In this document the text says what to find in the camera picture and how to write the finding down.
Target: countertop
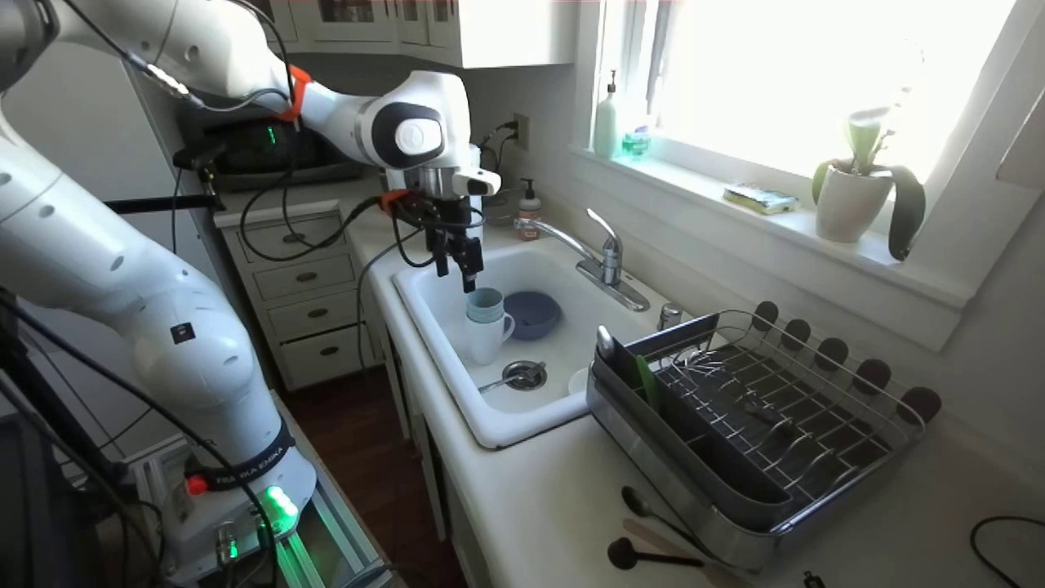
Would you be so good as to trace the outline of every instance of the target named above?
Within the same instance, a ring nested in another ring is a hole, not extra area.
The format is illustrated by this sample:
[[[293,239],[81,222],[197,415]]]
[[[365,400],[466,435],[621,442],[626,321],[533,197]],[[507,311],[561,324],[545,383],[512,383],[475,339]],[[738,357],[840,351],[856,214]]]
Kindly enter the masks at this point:
[[[512,234],[487,230],[487,248]],[[360,264],[393,246],[387,217],[365,211],[350,225]],[[386,252],[370,267],[370,285],[386,325],[397,347],[403,371],[417,388],[410,400],[425,412],[445,471],[457,486],[475,529],[493,585],[503,588],[613,588],[613,585],[763,585],[795,588],[804,576],[819,576],[829,588],[880,585],[999,585],[971,550],[967,535],[977,520],[995,512],[1045,512],[1045,479],[1009,468],[981,447],[948,412],[929,435],[874,494],[843,512],[829,512],[795,547],[785,550],[760,576],[696,572],[672,564],[638,564],[621,572],[606,560],[606,541],[646,529],[669,541],[655,523],[643,523],[621,503],[629,484],[653,503],[649,484],[616,449],[594,417],[578,417],[507,449],[482,449],[403,308],[393,275],[404,262]],[[984,547],[1022,580],[1045,580],[1045,535],[1022,529],[984,531]]]

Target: wire rack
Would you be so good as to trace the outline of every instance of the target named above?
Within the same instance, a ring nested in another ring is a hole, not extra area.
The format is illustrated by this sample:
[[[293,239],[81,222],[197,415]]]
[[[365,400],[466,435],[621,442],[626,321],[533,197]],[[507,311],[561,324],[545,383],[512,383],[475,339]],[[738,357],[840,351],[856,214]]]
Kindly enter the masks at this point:
[[[643,435],[746,529],[829,503],[890,464],[927,421],[893,399],[886,361],[856,361],[840,339],[815,344],[805,324],[774,321],[714,312],[616,344],[610,359],[625,383],[610,385],[616,406],[639,412]]]

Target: electrical outlet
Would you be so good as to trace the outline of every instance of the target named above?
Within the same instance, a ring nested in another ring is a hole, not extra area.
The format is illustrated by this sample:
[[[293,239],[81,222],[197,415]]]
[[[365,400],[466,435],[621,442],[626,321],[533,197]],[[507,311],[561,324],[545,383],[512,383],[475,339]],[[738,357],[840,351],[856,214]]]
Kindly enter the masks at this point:
[[[529,149],[529,117],[516,114],[516,146],[526,154]]]

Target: green light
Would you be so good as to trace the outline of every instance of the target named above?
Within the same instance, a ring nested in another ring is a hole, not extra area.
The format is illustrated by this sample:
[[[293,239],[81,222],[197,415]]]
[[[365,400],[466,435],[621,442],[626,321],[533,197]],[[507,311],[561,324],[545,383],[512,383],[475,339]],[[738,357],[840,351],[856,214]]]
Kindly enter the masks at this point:
[[[275,535],[283,535],[297,525],[299,509],[281,486],[266,486],[261,494],[261,507],[270,520]]]
[[[229,540],[224,541],[224,560],[235,560],[241,550],[238,550],[238,541],[235,540]]]

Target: dish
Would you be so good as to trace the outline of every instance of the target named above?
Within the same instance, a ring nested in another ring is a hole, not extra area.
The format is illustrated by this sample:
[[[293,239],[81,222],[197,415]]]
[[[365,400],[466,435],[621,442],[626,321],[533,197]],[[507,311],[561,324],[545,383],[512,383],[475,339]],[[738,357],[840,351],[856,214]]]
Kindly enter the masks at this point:
[[[516,315],[512,339],[543,339],[561,324],[561,308],[543,290],[512,290],[503,311]]]

